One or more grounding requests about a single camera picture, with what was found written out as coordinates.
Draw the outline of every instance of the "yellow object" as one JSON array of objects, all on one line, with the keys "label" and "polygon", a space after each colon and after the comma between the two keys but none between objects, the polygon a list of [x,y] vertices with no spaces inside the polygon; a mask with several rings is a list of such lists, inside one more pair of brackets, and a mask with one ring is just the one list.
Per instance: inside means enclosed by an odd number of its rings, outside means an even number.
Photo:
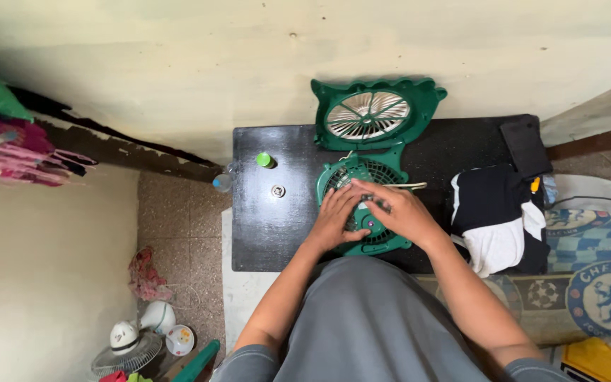
[{"label": "yellow object", "polygon": [[539,183],[540,182],[541,182],[541,178],[539,178],[539,177],[534,178],[534,181],[531,183],[531,191],[532,192],[539,191]]},{"label": "yellow object", "polygon": [[600,381],[611,382],[611,347],[600,338],[565,346],[562,362]]},{"label": "yellow object", "polygon": [[142,375],[137,372],[134,372],[132,374],[129,374],[129,379],[127,379],[126,382],[152,382],[152,379],[143,378]]}]

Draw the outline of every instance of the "shoulder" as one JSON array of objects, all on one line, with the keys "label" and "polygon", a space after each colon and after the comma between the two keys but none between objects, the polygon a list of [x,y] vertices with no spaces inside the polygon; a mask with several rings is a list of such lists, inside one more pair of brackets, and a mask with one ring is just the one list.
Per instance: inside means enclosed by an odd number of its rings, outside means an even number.
[{"label": "shoulder", "polygon": [[571,379],[551,366],[548,362],[535,358],[521,358],[512,361],[504,368],[506,374],[515,382],[570,382]]},{"label": "shoulder", "polygon": [[280,365],[264,345],[247,345],[226,358],[211,382],[272,382]]}]

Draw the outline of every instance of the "green bottle cap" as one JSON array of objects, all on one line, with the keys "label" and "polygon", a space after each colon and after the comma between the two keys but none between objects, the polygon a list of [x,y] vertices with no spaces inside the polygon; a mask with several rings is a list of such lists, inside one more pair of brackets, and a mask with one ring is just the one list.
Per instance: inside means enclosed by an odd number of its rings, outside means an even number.
[{"label": "green bottle cap", "polygon": [[261,167],[271,167],[272,157],[267,152],[261,152],[256,156],[256,163]]}]

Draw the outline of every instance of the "white wall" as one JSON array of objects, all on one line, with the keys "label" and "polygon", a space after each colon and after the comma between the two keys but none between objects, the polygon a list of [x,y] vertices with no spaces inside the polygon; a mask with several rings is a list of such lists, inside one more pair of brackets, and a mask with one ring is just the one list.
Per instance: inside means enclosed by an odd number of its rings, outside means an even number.
[{"label": "white wall", "polygon": [[429,75],[436,117],[555,116],[611,89],[611,0],[0,0],[0,74],[226,162],[233,127],[312,123],[313,77]]},{"label": "white wall", "polygon": [[138,174],[0,186],[0,381],[86,381],[112,325],[135,318]]},{"label": "white wall", "polygon": [[541,124],[541,135],[546,146],[607,131],[611,131],[611,89]]}]

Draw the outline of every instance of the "hand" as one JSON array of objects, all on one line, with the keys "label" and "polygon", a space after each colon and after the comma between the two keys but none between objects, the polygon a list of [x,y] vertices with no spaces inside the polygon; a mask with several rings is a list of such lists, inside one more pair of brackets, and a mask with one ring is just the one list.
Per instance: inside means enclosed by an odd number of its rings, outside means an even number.
[{"label": "hand", "polygon": [[367,229],[355,232],[344,229],[352,209],[360,203],[365,193],[366,191],[351,184],[341,187],[338,191],[331,188],[322,199],[320,214],[303,245],[310,246],[322,255],[339,244],[361,240],[369,235],[371,231]]},{"label": "hand", "polygon": [[[447,235],[419,198],[411,192],[360,179],[352,179],[352,184],[373,195],[373,201],[366,201],[365,204],[375,218],[386,228],[410,239],[424,251],[435,240]],[[384,208],[379,207],[377,203],[381,203]]]}]

